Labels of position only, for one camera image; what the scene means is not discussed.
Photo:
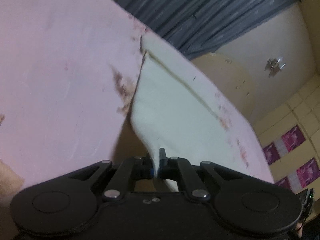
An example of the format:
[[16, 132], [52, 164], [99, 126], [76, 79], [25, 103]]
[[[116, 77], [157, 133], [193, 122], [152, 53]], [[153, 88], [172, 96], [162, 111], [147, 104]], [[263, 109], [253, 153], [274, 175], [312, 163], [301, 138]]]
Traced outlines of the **pale green knit sweater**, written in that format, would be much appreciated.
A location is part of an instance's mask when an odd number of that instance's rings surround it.
[[131, 124], [146, 146], [155, 174], [160, 150], [198, 165], [212, 161], [243, 174], [249, 162], [241, 129], [246, 120], [217, 87], [153, 33], [140, 40], [143, 62]]

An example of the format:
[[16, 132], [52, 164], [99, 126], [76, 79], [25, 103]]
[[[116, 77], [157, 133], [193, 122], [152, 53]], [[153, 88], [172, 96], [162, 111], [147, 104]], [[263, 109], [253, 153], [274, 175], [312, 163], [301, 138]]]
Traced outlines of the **cream panelled wardrobe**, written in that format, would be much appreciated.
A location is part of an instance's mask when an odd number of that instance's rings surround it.
[[299, 7], [316, 73], [254, 126], [275, 183], [294, 193], [319, 189], [319, 0], [302, 0]]

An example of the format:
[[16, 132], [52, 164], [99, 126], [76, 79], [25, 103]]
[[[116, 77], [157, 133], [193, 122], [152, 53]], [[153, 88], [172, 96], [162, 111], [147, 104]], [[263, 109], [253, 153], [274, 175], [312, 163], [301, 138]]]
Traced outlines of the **blue grey centre curtain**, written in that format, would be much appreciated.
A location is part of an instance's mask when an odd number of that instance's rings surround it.
[[188, 59], [277, 16], [299, 0], [116, 0]]

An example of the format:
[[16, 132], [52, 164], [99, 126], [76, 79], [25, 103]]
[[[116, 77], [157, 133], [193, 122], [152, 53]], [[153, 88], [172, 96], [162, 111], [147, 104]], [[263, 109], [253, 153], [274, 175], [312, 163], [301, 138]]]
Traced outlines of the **magenta flower wall picture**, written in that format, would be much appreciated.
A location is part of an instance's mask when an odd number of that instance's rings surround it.
[[304, 134], [298, 125], [294, 126], [284, 135], [282, 135], [281, 139], [283, 140], [288, 152], [291, 152], [300, 146], [304, 141], [306, 141], [306, 138], [304, 137]]

